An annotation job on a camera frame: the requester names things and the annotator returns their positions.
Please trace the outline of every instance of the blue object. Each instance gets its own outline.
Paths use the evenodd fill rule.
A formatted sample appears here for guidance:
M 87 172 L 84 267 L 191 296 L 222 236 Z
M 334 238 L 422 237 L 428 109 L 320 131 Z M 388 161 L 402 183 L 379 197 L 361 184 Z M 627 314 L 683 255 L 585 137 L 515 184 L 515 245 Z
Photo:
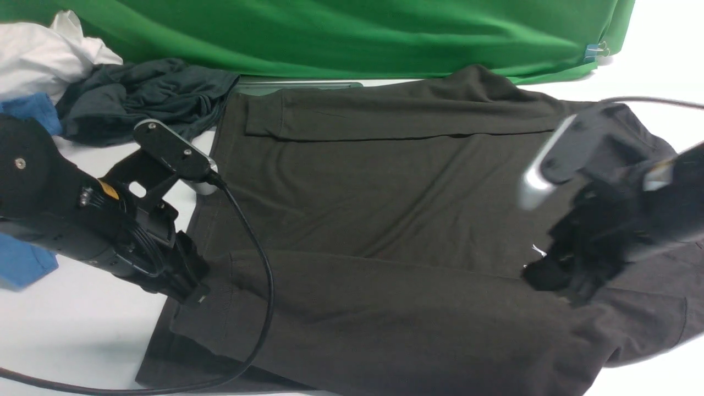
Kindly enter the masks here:
M 33 118 L 39 121 L 51 136 L 61 134 L 61 122 L 58 120 L 56 107 L 51 103 L 49 95 L 43 92 L 0 101 L 0 113 L 9 114 L 21 120 Z
M 0 102 L 0 113 L 39 121 L 51 135 L 61 133 L 54 104 L 43 92 Z M 26 287 L 58 268 L 53 253 L 0 234 L 0 278 L 16 288 Z

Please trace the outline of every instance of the green cloth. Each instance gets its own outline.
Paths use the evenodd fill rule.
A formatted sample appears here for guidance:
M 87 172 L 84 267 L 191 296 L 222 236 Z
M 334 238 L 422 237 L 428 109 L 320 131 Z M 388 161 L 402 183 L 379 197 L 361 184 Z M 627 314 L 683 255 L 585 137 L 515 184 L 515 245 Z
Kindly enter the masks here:
M 3 0 L 0 21 L 62 9 L 126 61 L 247 75 L 426 78 L 479 63 L 518 83 L 580 78 L 621 49 L 635 0 Z

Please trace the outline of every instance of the clothing pile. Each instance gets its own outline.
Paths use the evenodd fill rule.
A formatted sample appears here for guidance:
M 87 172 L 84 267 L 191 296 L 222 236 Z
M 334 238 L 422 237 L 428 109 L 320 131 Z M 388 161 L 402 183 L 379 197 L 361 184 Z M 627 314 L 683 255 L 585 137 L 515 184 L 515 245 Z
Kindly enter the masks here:
M 520 279 L 584 186 L 525 212 L 520 177 L 587 105 L 481 66 L 383 87 L 233 95 L 212 155 L 268 251 L 277 302 L 257 369 L 217 390 L 575 396 L 606 364 L 702 332 L 700 244 L 630 266 L 578 309 Z M 609 128 L 654 158 L 674 155 L 625 105 Z M 251 351 L 265 274 L 234 224 L 221 194 L 200 198 L 189 232 L 212 293 L 197 309 L 166 304 L 142 385 L 209 380 Z
M 94 147 L 131 141 L 147 118 L 192 140 L 215 125 L 239 79 L 179 59 L 123 65 L 101 39 L 83 36 L 72 11 L 50 27 L 0 24 L 0 37 L 11 37 L 0 51 L 0 113 L 35 118 L 52 135 Z M 4 283 L 21 289 L 55 268 L 53 254 L 0 235 Z

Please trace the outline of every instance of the black cable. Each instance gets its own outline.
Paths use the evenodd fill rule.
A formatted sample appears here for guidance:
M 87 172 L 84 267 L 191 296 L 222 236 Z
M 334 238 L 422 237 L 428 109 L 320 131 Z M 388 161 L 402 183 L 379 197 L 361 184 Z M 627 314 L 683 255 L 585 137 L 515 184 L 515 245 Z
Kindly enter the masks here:
M 105 209 L 106 201 L 100 195 L 94 195 L 91 198 L 89 206 L 93 206 L 98 209 Z M 161 249 L 156 246 L 156 243 L 149 237 L 145 229 L 136 222 L 132 217 L 129 217 L 126 212 L 121 212 L 124 214 L 124 221 L 128 224 L 127 231 L 130 233 L 132 239 L 137 242 L 137 244 L 144 250 L 144 253 L 149 257 L 155 267 L 154 272 L 150 272 L 143 268 L 141 265 L 137 265 L 136 261 L 139 263 L 144 263 L 144 260 L 131 251 L 127 250 L 126 247 L 116 247 L 119 250 L 118 254 L 125 258 L 126 262 L 130 264 L 137 272 L 148 276 L 150 278 L 157 278 L 160 276 L 166 267 L 166 258 L 164 257 Z
M 264 318 L 264 323 L 262 324 L 261 331 L 259 332 L 259 338 L 257 343 L 254 345 L 252 352 L 250 352 L 247 359 L 245 359 L 232 374 L 228 376 L 223 376 L 222 378 L 216 378 L 214 380 L 196 383 L 193 385 L 183 385 L 175 386 L 171 388 L 154 388 L 154 389 L 138 389 L 138 390 L 107 390 L 107 389 L 96 389 L 96 388 L 86 388 L 77 385 L 69 385 L 65 383 L 57 383 L 54 381 L 44 380 L 41 378 L 34 378 L 26 376 L 24 374 L 16 373 L 15 371 L 10 371 L 7 369 L 0 368 L 0 378 L 5 378 L 8 380 L 16 381 L 19 383 L 24 383 L 26 385 L 35 386 L 38 388 L 44 388 L 48 390 L 55 390 L 59 392 L 75 393 L 77 395 L 90 395 L 90 396 L 159 396 L 159 395 L 169 395 L 173 393 L 182 392 L 195 392 L 199 390 L 205 390 L 208 388 L 213 388 L 225 383 L 228 383 L 238 377 L 240 377 L 254 362 L 254 359 L 259 354 L 259 351 L 264 346 L 266 342 L 266 337 L 269 334 L 269 329 L 271 328 L 271 322 L 274 318 L 274 274 L 272 273 L 271 265 L 269 264 L 269 258 L 264 252 L 264 248 L 257 239 L 254 231 L 252 230 L 249 221 L 242 212 L 242 208 L 237 203 L 237 200 L 232 195 L 232 192 L 227 186 L 227 183 L 218 175 L 217 173 L 211 173 L 207 180 L 210 184 L 216 186 L 222 192 L 225 193 L 227 200 L 230 202 L 234 210 L 237 212 L 237 216 L 244 227 L 247 236 L 254 244 L 259 257 L 261 258 L 262 264 L 264 265 L 264 270 L 266 272 L 267 287 L 269 292 L 269 298 L 267 300 L 266 316 Z

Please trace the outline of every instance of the white surface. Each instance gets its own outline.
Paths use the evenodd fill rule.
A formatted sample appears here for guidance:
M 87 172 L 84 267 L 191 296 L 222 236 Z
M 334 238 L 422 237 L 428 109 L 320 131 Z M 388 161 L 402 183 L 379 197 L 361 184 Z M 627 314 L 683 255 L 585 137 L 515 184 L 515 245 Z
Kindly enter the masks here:
M 60 11 L 50 27 L 0 23 L 0 101 L 46 92 L 56 103 L 95 65 L 122 64 L 103 40 L 83 37 L 78 16 Z
M 696 0 L 641 0 L 621 54 L 589 78 L 524 87 L 561 99 L 597 100 L 653 95 L 704 102 L 700 41 L 704 4 Z M 365 82 L 378 85 L 381 82 Z M 679 151 L 704 140 L 704 113 L 649 104 L 631 105 L 651 132 Z M 207 150 L 209 132 L 196 139 Z M 111 149 L 64 147 L 88 173 L 103 175 L 134 144 Z M 195 195 L 179 184 L 167 199 L 185 228 Z M 84 264 L 61 259 L 60 268 L 21 293 L 0 290 L 0 366 L 51 380 L 103 388 L 134 388 L 164 297 L 142 292 Z M 694 396 L 700 381 L 704 338 L 654 359 L 604 369 L 588 396 Z M 0 395 L 57 395 L 0 380 Z

